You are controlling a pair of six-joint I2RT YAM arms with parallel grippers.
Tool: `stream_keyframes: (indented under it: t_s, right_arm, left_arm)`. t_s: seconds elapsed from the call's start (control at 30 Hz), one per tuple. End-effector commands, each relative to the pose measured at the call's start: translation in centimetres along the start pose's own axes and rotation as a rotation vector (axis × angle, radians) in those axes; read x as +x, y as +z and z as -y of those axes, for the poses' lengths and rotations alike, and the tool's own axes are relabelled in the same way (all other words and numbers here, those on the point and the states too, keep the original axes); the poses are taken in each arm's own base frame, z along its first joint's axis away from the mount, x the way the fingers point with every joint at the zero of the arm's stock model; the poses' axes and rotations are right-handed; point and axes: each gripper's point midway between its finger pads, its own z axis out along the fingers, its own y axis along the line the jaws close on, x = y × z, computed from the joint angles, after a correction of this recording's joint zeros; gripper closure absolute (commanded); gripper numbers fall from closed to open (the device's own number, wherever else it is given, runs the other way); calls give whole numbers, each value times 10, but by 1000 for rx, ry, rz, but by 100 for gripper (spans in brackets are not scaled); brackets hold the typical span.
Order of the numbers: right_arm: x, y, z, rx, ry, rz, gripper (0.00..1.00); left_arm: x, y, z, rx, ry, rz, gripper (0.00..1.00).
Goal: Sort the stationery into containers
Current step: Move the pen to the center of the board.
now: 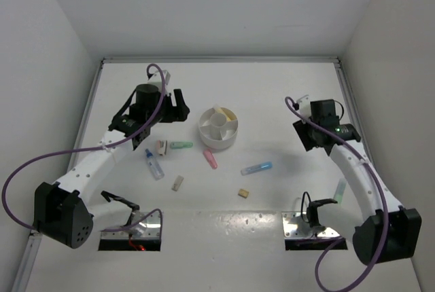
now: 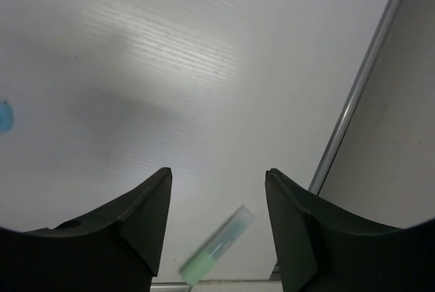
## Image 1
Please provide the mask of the yellow highlighter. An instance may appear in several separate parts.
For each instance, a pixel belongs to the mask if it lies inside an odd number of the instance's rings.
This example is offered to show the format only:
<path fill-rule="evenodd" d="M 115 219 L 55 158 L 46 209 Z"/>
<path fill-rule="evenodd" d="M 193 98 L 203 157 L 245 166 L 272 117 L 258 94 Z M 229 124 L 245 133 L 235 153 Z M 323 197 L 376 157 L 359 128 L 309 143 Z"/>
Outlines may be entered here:
<path fill-rule="evenodd" d="M 225 108 L 220 107 L 220 106 L 217 105 L 217 104 L 215 104 L 215 105 L 213 106 L 213 109 L 214 109 L 214 111 L 215 111 L 216 113 L 219 113 L 219 114 L 224 115 L 225 118 L 226 118 L 226 121 L 227 121 L 227 122 L 231 122 L 231 121 L 234 121 L 234 120 L 237 119 L 237 117 L 236 117 L 233 113 L 229 112 L 229 111 L 228 111 L 227 109 L 225 109 Z"/>

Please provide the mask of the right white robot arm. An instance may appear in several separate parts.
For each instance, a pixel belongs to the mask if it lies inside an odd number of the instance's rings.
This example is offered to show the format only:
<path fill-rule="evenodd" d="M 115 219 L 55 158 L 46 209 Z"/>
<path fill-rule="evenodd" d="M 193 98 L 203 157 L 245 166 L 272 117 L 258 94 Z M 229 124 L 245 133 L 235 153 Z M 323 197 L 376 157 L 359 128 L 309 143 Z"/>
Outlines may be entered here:
<path fill-rule="evenodd" d="M 352 124 L 341 124 L 333 99 L 299 99 L 299 121 L 293 124 L 306 151 L 322 148 L 341 170 L 360 208 L 353 216 L 338 201 L 311 201 L 307 221 L 311 228 L 330 227 L 349 240 L 358 259 L 384 263 L 411 258 L 417 246 L 421 216 L 405 208 L 382 182 L 366 156 L 361 137 Z"/>

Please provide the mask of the blue highlighter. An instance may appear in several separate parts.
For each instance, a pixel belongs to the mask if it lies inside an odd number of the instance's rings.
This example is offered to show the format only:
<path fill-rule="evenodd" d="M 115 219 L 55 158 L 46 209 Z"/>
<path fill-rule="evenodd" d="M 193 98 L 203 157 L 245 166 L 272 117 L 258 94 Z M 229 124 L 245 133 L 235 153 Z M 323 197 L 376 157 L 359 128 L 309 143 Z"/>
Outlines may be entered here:
<path fill-rule="evenodd" d="M 245 175 L 254 174 L 257 172 L 264 171 L 264 170 L 269 170 L 272 167 L 273 167 L 272 162 L 263 162 L 261 164 L 256 164 L 256 165 L 248 166 L 246 168 L 241 169 L 241 175 L 245 176 Z"/>

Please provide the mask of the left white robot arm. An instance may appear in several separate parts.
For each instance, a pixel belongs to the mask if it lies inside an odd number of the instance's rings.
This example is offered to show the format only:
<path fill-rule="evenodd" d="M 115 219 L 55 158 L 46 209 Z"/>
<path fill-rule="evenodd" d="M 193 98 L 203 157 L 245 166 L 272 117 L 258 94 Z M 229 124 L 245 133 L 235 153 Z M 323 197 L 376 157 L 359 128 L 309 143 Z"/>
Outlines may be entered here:
<path fill-rule="evenodd" d="M 138 85 L 113 116 L 97 150 L 53 184 L 42 183 L 35 190 L 35 230 L 72 249 L 93 231 L 131 230 L 138 204 L 102 191 L 105 202 L 92 206 L 91 197 L 116 164 L 150 135 L 153 125 L 184 122 L 189 112 L 180 89 L 166 93 L 160 85 Z"/>

